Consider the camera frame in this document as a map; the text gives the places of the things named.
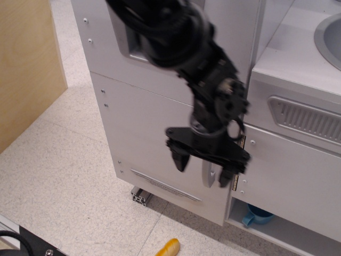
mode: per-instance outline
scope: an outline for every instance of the sink basin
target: sink basin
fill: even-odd
[[[341,70],[341,13],[323,20],[316,28],[314,40],[322,56]]]

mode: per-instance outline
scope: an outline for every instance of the metal vent grille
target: metal vent grille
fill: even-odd
[[[278,125],[341,145],[340,114],[275,96],[269,107]]]

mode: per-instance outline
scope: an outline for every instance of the black cable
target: black cable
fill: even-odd
[[[34,256],[33,250],[31,248],[30,244],[22,235],[15,233],[15,232],[12,232],[12,231],[0,230],[0,236],[9,236],[9,237],[15,238],[16,240],[20,241],[20,243],[22,243],[24,245],[29,256]]]
[[[172,24],[152,28],[141,22],[139,18],[132,15],[126,6],[119,0],[106,0],[109,6],[114,10],[116,15],[131,29],[148,38],[159,38],[168,36],[169,33],[177,32],[188,20],[190,14],[190,3],[185,0],[183,15],[176,20],[172,20]]]
[[[244,126],[243,121],[242,121],[239,117],[237,117],[237,118],[234,119],[234,120],[235,120],[236,123],[238,124],[238,126],[239,126],[239,128],[241,129],[241,131],[243,132],[243,134],[245,134],[245,126]],[[229,139],[230,139],[231,141],[239,141],[239,140],[241,140],[241,138],[243,137],[242,134],[238,135],[237,137],[231,137],[231,136],[229,135],[229,132],[228,132],[228,136],[229,136]]]

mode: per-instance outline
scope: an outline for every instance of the cabinet door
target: cabinet door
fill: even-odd
[[[245,150],[233,197],[341,242],[340,157],[251,126]]]
[[[91,72],[116,175],[219,225],[229,188],[202,181],[202,160],[191,157],[182,173],[166,146],[165,129],[188,126],[192,107]]]

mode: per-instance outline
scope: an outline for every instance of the floor tile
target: floor tile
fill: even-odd
[[[81,47],[71,1],[50,0],[62,60]]]
[[[63,66],[68,88],[92,87],[90,72],[82,46],[63,61]]]
[[[221,227],[169,203],[139,256],[155,254],[172,238],[180,241],[178,256],[296,255],[235,226]]]
[[[167,202],[132,187],[107,145],[42,118],[0,155],[0,214],[70,255],[138,254]]]
[[[41,118],[108,144],[92,87],[70,87]]]

